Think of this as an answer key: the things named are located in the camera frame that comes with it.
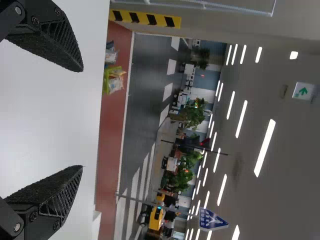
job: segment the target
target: ceiling light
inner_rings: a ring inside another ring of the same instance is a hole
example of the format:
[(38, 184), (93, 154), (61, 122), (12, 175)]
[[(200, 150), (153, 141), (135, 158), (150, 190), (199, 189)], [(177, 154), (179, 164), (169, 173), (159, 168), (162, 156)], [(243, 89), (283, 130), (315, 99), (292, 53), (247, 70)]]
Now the ceiling light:
[(207, 208), (209, 196), (210, 196), (210, 191), (208, 191), (208, 192), (206, 193), (205, 202), (204, 202), (204, 205), (203, 205), (203, 208), (204, 208), (204, 209)]
[(192, 235), (194, 234), (194, 229), (192, 228), (191, 229), (191, 232), (190, 232), (190, 237), (189, 237), (189, 240), (191, 240), (192, 239)]
[(290, 54), (290, 59), (297, 59), (298, 57), (298, 52), (297, 51), (292, 51)]
[(188, 240), (188, 235), (189, 235), (189, 229), (186, 231), (186, 234), (185, 234), (185, 240)]
[(200, 199), (198, 201), (198, 205), (196, 206), (196, 210), (195, 210), (195, 215), (198, 215), (198, 212), (199, 212), (199, 207), (200, 207)]
[(216, 87), (216, 90), (215, 90), (215, 96), (218, 96), (219, 86), (220, 86), (220, 80), (218, 81), (218, 86)]
[(213, 132), (213, 130), (214, 130), (214, 125), (215, 125), (215, 121), (212, 122), (212, 127), (211, 127), (211, 131), (210, 131), (210, 136), (209, 136), (209, 138), (211, 138), (211, 136), (212, 136), (212, 132)]
[(260, 60), (260, 56), (261, 56), (261, 52), (262, 52), (262, 47), (260, 46), (258, 48), (258, 51), (256, 52), (256, 57), (255, 57), (255, 63), (257, 64)]
[(247, 49), (247, 45), (243, 46), (243, 50), (242, 50), (242, 55), (241, 55), (241, 59), (240, 59), (240, 64), (242, 64), (244, 62), (244, 58), (245, 58), (245, 54), (246, 54), (246, 49)]
[(224, 193), (224, 190), (225, 190), (226, 181), (227, 181), (227, 174), (224, 175), (223, 180), (222, 180), (222, 185), (221, 185), (221, 189), (219, 192), (218, 201), (216, 202), (216, 204), (218, 206), (220, 205), (222, 194)]
[(219, 147), (218, 149), (218, 154), (216, 155), (216, 158), (215, 158), (215, 163), (214, 163), (214, 167), (213, 167), (213, 173), (216, 172), (216, 169), (217, 169), (217, 165), (218, 165), (218, 161), (219, 161), (219, 156), (220, 156), (220, 151), (221, 151), (221, 148)]
[(203, 164), (202, 164), (202, 167), (204, 168), (205, 167), (205, 164), (206, 164), (206, 159), (207, 159), (207, 152), (205, 153), (204, 155), (204, 159), (203, 159)]
[(201, 170), (201, 166), (199, 166), (198, 174), (196, 175), (196, 178), (197, 178), (197, 179), (199, 178), (200, 170)]
[(221, 87), (220, 87), (220, 92), (219, 92), (219, 97), (218, 97), (218, 102), (220, 102), (220, 98), (221, 98), (221, 93), (222, 93), (222, 88), (224, 87), (224, 83), (221, 83)]
[(238, 240), (240, 235), (240, 230), (239, 230), (239, 226), (235, 226), (234, 232), (233, 232), (233, 236), (231, 240)]
[(230, 104), (229, 104), (228, 113), (227, 113), (227, 115), (226, 115), (226, 119), (227, 119), (227, 120), (228, 120), (229, 117), (230, 117), (230, 112), (231, 112), (232, 104), (234, 103), (235, 94), (236, 94), (236, 92), (233, 91), (233, 92), (232, 92), (232, 95), (231, 95), (231, 99), (230, 99)]
[(244, 121), (244, 117), (245, 117), (245, 113), (246, 113), (246, 109), (247, 109), (247, 104), (248, 104), (248, 101), (245, 100), (244, 103), (243, 103), (243, 107), (242, 107), (242, 111), (241, 111), (238, 127), (236, 128), (236, 132), (235, 132), (235, 137), (236, 138), (239, 137), (240, 129), (241, 129), (241, 126), (242, 126), (242, 122)]
[(201, 184), (201, 180), (199, 180), (198, 187), (197, 187), (197, 189), (196, 189), (196, 194), (197, 194), (197, 195), (198, 195), (198, 193), (199, 193), (200, 184)]
[(210, 116), (210, 121), (209, 121), (209, 126), (208, 126), (208, 129), (210, 128), (210, 125), (211, 125), (211, 121), (212, 121), (212, 114)]
[(195, 240), (198, 240), (200, 234), (200, 228), (198, 228), (198, 231), (196, 232)]
[(235, 63), (237, 49), (238, 49), (238, 44), (236, 44), (235, 47), (234, 47), (231, 65), (233, 65)]
[(260, 173), (262, 164), (264, 163), (265, 156), (266, 156), (266, 153), (267, 153), (269, 143), (270, 143), (272, 134), (274, 132), (275, 126), (276, 126), (276, 122), (274, 120), (270, 119), (268, 128), (267, 128), (265, 136), (264, 136), (264, 140), (263, 140), (263, 143), (262, 143), (262, 146), (260, 149), (260, 153), (259, 153), (258, 159), (256, 161), (256, 165), (254, 168), (254, 174), (256, 175), (256, 177), (259, 177), (259, 173)]
[(205, 174), (204, 174), (204, 179), (203, 179), (202, 187), (204, 187), (204, 186), (205, 186), (205, 184), (206, 184), (207, 174), (208, 174), (208, 168), (206, 168), (206, 170), (205, 170)]
[(192, 200), (195, 198), (196, 188), (193, 189)]
[[(189, 214), (191, 212), (191, 209), (189, 209)], [(188, 215), (188, 217), (186, 218), (187, 221), (189, 221), (190, 215)]]
[(216, 137), (217, 137), (217, 132), (214, 133), (214, 136), (213, 136), (213, 142), (212, 142), (212, 145), (211, 145), (211, 152), (214, 150), (214, 146), (215, 146), (215, 142), (216, 142)]
[(210, 239), (211, 239), (211, 234), (212, 234), (212, 230), (210, 230), (210, 231), (208, 232), (208, 236), (206, 237), (206, 240), (210, 240)]
[(227, 65), (227, 66), (228, 66), (228, 64), (229, 64), (229, 58), (230, 58), (231, 49), (232, 49), (232, 45), (230, 45), (230, 47), (229, 47), (228, 57), (226, 58), (226, 63), (225, 63), (225, 65)]

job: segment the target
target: traffic sign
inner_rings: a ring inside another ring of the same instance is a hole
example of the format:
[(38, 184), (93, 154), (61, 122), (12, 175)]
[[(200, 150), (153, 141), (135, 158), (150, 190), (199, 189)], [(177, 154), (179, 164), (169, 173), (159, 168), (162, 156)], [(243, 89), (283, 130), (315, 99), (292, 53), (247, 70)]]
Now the traffic sign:
[(316, 86), (306, 82), (297, 81), (293, 91), (292, 98), (310, 101)]
[(229, 223), (214, 212), (200, 207), (199, 228), (204, 231), (215, 231), (229, 227)]

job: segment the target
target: pole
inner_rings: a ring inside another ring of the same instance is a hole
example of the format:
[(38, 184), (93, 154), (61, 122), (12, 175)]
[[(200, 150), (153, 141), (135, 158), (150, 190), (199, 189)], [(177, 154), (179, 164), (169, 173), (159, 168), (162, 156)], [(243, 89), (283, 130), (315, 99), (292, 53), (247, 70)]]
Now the pole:
[(143, 203), (143, 204), (154, 206), (154, 207), (161, 207), (164, 210), (171, 211), (171, 212), (174, 212), (174, 213), (181, 213), (181, 214), (184, 214), (184, 215), (187, 215), (187, 216), (189, 215), (190, 217), (191, 216), (192, 217), (196, 217), (197, 216), (197, 215), (194, 215), (194, 214), (190, 214), (190, 213), (188, 213), (186, 211), (179, 211), (178, 209), (162, 206), (160, 204), (156, 204), (156, 203), (153, 203), (153, 202), (150, 202), (150, 201), (143, 201), (143, 200), (139, 200), (137, 198), (133, 198), (133, 197), (126, 196), (126, 195), (121, 195), (121, 194), (118, 194), (118, 193), (116, 193), (115, 195), (118, 196), (119, 198), (130, 199), (130, 200), (136, 201), (138, 203)]
[[(161, 139), (161, 142), (165, 142), (165, 143), (168, 143), (168, 144), (175, 144), (175, 142), (173, 142), (173, 141), (167, 141), (167, 140), (163, 140), (163, 139)], [(186, 147), (188, 149), (200, 149), (200, 150), (206, 150), (208, 152), (215, 153), (215, 154), (221, 154), (221, 155), (225, 155), (225, 156), (229, 155), (228, 153), (224, 153), (224, 152), (211, 151), (210, 148), (203, 147), (203, 146), (201, 147), (201, 146), (196, 146), (196, 145), (179, 144), (179, 143), (176, 143), (176, 144), (180, 145), (180, 146), (183, 146), (183, 147)]]

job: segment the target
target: potted plant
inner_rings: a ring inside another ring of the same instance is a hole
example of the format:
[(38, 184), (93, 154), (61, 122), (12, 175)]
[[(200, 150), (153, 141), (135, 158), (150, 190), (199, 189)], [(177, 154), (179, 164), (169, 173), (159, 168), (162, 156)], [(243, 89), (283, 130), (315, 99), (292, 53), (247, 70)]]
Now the potted plant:
[(210, 49), (194, 47), (191, 52), (191, 60), (196, 63), (196, 67), (205, 70), (209, 64)]

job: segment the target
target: sidewalk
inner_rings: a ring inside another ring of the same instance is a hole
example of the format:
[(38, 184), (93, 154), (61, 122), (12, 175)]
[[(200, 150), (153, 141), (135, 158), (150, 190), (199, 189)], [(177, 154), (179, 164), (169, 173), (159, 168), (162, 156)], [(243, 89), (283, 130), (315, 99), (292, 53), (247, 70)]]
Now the sidewalk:
[(170, 118), (167, 117), (158, 130), (154, 148), (152, 178), (150, 179), (149, 195), (147, 197), (148, 201), (154, 201), (156, 199), (157, 192), (154, 190), (160, 188), (161, 179), (165, 172), (165, 170), (161, 168), (162, 159), (169, 155), (173, 146), (172, 143), (163, 142), (161, 140), (175, 142), (178, 125), (178, 122), (171, 123)]

